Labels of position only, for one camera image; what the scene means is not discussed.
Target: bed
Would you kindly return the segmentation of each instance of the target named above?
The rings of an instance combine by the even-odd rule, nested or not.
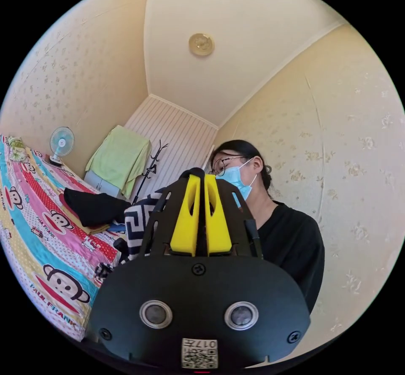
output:
[[[0,135],[0,240],[21,287],[58,330],[81,341],[102,281],[100,264],[116,266],[113,247],[121,233],[89,234],[69,219],[65,188],[98,193],[70,169],[52,167],[26,148],[28,161],[9,160],[7,137]]]

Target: blue surgical mask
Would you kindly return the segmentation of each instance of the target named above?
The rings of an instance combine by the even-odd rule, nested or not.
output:
[[[254,177],[254,179],[250,185],[245,185],[242,182],[242,179],[240,177],[240,169],[244,165],[248,164],[250,160],[248,160],[245,164],[241,165],[240,167],[227,168],[223,175],[216,176],[217,180],[225,180],[225,181],[228,181],[230,184],[235,185],[235,187],[237,187],[237,189],[239,189],[239,192],[245,201],[248,199],[250,191],[252,190],[252,184],[257,177],[257,174],[256,174],[256,176]],[[236,194],[233,194],[233,197],[235,199],[236,205],[238,205],[238,208],[240,208],[240,202],[239,202],[239,199],[236,197]]]

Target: screw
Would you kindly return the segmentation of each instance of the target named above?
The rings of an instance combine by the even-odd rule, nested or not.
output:
[[[204,275],[205,274],[205,266],[201,263],[197,263],[193,265],[191,269],[194,275]]]
[[[288,338],[287,338],[287,341],[290,343],[290,344],[293,344],[293,343],[296,343],[299,339],[301,338],[301,332],[292,332],[289,336],[288,336]]]
[[[111,333],[107,329],[104,329],[104,328],[100,329],[99,334],[100,334],[101,338],[103,338],[106,341],[110,341],[113,338]]]

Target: striped wall panel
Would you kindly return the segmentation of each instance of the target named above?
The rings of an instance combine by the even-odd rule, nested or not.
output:
[[[209,123],[153,96],[145,99],[125,127],[150,139],[152,156],[159,148],[159,139],[162,145],[168,143],[159,155],[156,174],[149,174],[151,178],[143,184],[139,197],[176,181],[184,170],[203,167],[218,131]],[[146,168],[151,161],[149,157]],[[131,202],[142,179],[141,176],[136,181]]]

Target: label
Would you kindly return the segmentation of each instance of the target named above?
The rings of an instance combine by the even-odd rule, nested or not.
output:
[[[184,338],[181,343],[181,366],[197,370],[218,368],[217,340]]]

